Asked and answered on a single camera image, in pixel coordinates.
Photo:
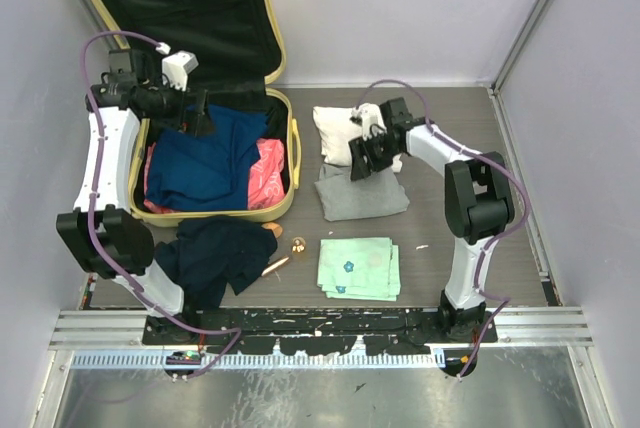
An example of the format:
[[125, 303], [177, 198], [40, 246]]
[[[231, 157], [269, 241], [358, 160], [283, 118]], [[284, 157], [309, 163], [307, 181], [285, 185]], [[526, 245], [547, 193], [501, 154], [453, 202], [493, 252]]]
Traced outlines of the mint green floral cloth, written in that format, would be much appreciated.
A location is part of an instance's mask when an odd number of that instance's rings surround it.
[[323, 239], [317, 285], [328, 298], [395, 302], [399, 247], [388, 237]]

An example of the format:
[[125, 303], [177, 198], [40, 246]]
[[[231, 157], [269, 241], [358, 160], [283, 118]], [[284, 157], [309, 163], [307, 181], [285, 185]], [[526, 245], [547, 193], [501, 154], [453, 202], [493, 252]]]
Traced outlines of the pink patterned garment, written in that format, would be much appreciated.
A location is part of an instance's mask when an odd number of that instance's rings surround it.
[[260, 159], [250, 169], [247, 206], [250, 211], [270, 208], [285, 196], [281, 178], [285, 162], [283, 143], [278, 139], [260, 138], [256, 146]]

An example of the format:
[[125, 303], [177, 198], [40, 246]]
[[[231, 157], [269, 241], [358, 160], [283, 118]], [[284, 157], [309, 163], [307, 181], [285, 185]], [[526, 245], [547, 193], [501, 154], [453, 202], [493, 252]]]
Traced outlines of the grey garment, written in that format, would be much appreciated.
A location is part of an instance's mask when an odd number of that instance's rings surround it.
[[352, 181], [348, 167], [323, 164], [314, 183], [324, 218], [329, 222], [379, 218], [405, 212], [405, 189], [390, 169]]

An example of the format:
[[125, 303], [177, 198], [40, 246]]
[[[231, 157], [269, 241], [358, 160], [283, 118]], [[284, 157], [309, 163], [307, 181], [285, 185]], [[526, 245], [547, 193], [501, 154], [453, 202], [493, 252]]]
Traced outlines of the white garment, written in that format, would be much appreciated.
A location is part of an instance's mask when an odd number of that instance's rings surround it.
[[313, 121], [321, 137], [321, 155], [324, 162], [339, 167], [351, 167], [352, 156], [349, 142], [363, 137], [368, 140], [384, 130], [384, 121], [378, 105], [365, 103], [360, 106], [369, 116], [371, 123], [366, 131], [351, 118], [353, 108], [315, 106]]

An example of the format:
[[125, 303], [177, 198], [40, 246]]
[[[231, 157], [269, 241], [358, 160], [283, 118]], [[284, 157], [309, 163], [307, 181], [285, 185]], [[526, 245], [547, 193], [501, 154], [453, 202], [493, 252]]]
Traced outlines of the blue garment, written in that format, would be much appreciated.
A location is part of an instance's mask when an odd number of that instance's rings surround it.
[[267, 131], [264, 113], [211, 105], [214, 131], [159, 135], [147, 174], [146, 199], [182, 212], [244, 211], [251, 167], [260, 160], [257, 141]]

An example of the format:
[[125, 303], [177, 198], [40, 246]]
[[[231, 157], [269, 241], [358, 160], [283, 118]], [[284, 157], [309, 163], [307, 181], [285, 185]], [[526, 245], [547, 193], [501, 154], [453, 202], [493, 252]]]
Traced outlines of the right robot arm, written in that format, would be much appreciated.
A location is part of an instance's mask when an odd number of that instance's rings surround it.
[[359, 135], [349, 142], [351, 179], [359, 181], [406, 154], [444, 179], [444, 214], [455, 238], [449, 280], [441, 292], [438, 327], [459, 342], [484, 321], [484, 285], [494, 244], [515, 217], [504, 158], [469, 149], [428, 118], [415, 118], [402, 98], [382, 103], [378, 115], [360, 105], [350, 121]]

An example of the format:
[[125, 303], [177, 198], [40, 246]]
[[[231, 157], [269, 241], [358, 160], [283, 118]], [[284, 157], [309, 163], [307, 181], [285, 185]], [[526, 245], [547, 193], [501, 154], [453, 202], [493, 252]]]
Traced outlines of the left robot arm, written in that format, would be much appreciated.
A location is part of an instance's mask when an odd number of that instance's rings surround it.
[[172, 98], [196, 64], [187, 52], [157, 50], [161, 60], [135, 48], [110, 51], [108, 70], [89, 86], [84, 177], [72, 209], [57, 216], [56, 231], [84, 272], [125, 288], [144, 306], [148, 331], [188, 344], [209, 333], [156, 261], [150, 230], [132, 214], [128, 185], [143, 119], [176, 107]]

